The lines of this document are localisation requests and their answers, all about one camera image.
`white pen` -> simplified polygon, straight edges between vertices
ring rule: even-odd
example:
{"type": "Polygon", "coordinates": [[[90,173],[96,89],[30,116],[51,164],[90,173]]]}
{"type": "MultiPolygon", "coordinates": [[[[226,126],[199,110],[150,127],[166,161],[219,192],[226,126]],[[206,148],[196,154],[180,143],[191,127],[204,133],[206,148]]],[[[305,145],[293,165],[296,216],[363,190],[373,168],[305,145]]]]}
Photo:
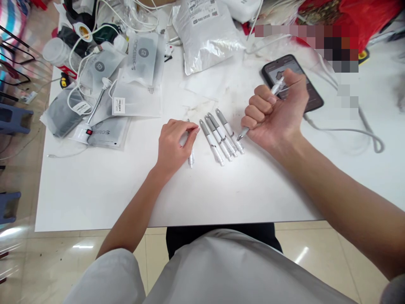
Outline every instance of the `white pen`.
{"type": "Polygon", "coordinates": [[[212,135],[210,132],[207,130],[207,127],[205,126],[205,123],[200,119],[200,126],[201,129],[206,136],[208,143],[210,144],[211,151],[214,154],[215,160],[221,164],[221,167],[224,166],[224,161],[222,160],[221,154],[218,151],[218,148],[216,147],[215,140],[212,138],[212,135]]]}
{"type": "Polygon", "coordinates": [[[221,136],[219,135],[218,131],[215,129],[214,125],[212,124],[211,119],[208,116],[205,116],[204,118],[205,118],[205,122],[207,123],[208,127],[210,128],[212,134],[214,135],[216,141],[218,142],[225,157],[227,158],[228,161],[231,162],[232,161],[231,154],[229,153],[225,144],[222,142],[221,136]]]}
{"type": "Polygon", "coordinates": [[[231,143],[231,141],[229,141],[228,137],[225,134],[225,130],[216,122],[215,117],[212,116],[212,114],[210,112],[208,112],[208,117],[211,119],[214,127],[216,128],[219,135],[221,136],[222,141],[226,144],[229,152],[231,152],[231,154],[234,157],[238,157],[238,155],[236,154],[236,147],[231,143]]]}
{"type": "Polygon", "coordinates": [[[236,140],[235,133],[233,132],[230,124],[227,122],[227,120],[225,119],[222,112],[219,109],[216,109],[215,113],[218,116],[219,121],[224,125],[225,130],[228,132],[229,137],[232,139],[232,141],[235,144],[236,148],[239,150],[239,152],[241,154],[245,154],[245,151],[243,150],[242,144],[236,140]]]}
{"type": "MultiPolygon", "coordinates": [[[[284,85],[282,85],[283,83],[284,83],[284,76],[282,76],[282,77],[280,78],[280,80],[277,81],[277,82],[275,83],[275,85],[273,85],[273,87],[271,88],[271,92],[273,93],[273,95],[277,95],[277,94],[280,92],[280,90],[281,90],[281,89],[283,88],[283,86],[284,86],[284,85]]],[[[242,137],[245,136],[248,131],[249,131],[249,128],[248,128],[248,127],[244,127],[243,130],[242,130],[242,132],[239,134],[239,136],[238,136],[238,138],[237,138],[236,141],[240,141],[240,140],[242,139],[242,137]]]]}
{"type": "Polygon", "coordinates": [[[194,165],[194,147],[191,149],[191,155],[189,156],[188,160],[189,160],[190,169],[193,169],[193,165],[194,165]]]}

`person's leg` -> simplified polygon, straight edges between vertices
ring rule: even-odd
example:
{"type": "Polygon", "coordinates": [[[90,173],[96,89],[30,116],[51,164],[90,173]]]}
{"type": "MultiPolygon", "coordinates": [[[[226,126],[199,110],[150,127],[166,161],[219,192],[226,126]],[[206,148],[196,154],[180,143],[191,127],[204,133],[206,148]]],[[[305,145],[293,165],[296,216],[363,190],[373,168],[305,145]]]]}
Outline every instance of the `person's leg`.
{"type": "Polygon", "coordinates": [[[177,249],[190,244],[195,239],[215,229],[232,229],[239,231],[283,252],[280,243],[275,237],[274,223],[184,226],[167,228],[166,245],[167,251],[169,252],[169,259],[173,257],[177,249]]]}

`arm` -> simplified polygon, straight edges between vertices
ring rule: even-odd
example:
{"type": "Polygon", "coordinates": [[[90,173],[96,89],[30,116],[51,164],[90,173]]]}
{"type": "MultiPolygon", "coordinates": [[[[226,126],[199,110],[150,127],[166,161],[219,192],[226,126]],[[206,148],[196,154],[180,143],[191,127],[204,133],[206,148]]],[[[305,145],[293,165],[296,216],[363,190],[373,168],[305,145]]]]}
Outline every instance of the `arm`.
{"type": "Polygon", "coordinates": [[[289,95],[257,87],[242,126],[301,185],[330,225],[390,280],[405,273],[405,212],[339,170],[301,134],[308,101],[305,76],[284,73],[289,95]]]}
{"type": "Polygon", "coordinates": [[[173,119],[163,125],[159,138],[157,163],[106,236],[97,258],[118,248],[135,251],[148,227],[157,197],[174,173],[190,156],[199,130],[198,126],[192,122],[173,119]],[[187,130],[190,135],[182,147],[179,140],[187,130]]]}

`tile floor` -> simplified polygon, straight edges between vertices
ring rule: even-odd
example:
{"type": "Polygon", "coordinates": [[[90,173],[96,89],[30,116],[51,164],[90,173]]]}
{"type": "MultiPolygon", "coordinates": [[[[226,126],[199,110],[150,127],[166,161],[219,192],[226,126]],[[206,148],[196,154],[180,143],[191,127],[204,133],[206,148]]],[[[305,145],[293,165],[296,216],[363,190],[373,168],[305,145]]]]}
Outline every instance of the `tile floor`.
{"type": "MultiPolygon", "coordinates": [[[[49,14],[54,14],[52,9],[49,6],[49,14]]],[[[38,102],[32,105],[34,111],[43,109],[47,94],[43,90],[38,102]]],[[[7,248],[11,250],[9,256],[0,260],[0,279],[7,277],[0,285],[0,303],[4,304],[62,303],[94,260],[108,233],[108,230],[34,232],[44,128],[41,123],[33,123],[31,128],[29,135],[13,139],[9,149],[0,154],[0,158],[11,155],[33,139],[18,156],[0,161],[0,165],[7,165],[0,173],[0,190],[23,193],[17,221],[0,229],[0,254],[7,248]]],[[[6,139],[0,138],[0,151],[6,139]]],[[[148,228],[134,253],[147,293],[168,261],[165,232],[166,228],[148,228]]],[[[358,303],[378,303],[387,280],[327,222],[277,223],[276,235],[285,255],[319,279],[358,303]]]]}

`striped fabric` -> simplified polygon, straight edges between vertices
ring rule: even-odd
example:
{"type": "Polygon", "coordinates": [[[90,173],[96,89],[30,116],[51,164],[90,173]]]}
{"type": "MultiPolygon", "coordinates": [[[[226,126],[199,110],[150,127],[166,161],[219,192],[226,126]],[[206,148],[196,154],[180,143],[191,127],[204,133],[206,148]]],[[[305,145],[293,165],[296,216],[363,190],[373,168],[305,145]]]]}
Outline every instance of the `striped fabric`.
{"type": "MultiPolygon", "coordinates": [[[[0,25],[9,32],[13,33],[18,38],[21,38],[24,32],[24,27],[27,22],[30,6],[26,0],[0,0],[0,25]]],[[[1,38],[8,43],[18,46],[18,42],[11,38],[9,34],[0,30],[1,38]]],[[[7,57],[13,58],[5,49],[0,47],[0,53],[6,54],[7,57]]],[[[0,55],[0,59],[8,61],[3,55],[0,55]]],[[[5,80],[8,74],[4,71],[0,73],[0,79],[5,80]]],[[[5,91],[6,84],[0,83],[0,91],[5,91]]]]}

